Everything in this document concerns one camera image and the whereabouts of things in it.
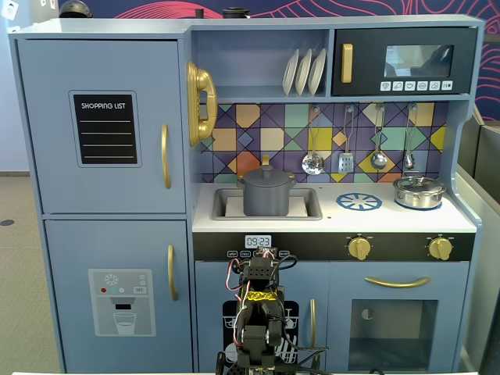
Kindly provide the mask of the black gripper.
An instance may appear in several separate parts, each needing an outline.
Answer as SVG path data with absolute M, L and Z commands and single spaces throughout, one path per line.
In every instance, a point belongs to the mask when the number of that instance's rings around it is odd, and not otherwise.
M 240 285 L 246 287 L 250 283 L 252 291 L 276 291 L 280 286 L 279 272 L 294 267 L 298 262 L 295 255 L 287 255 L 281 259 L 256 256 L 242 263 Z

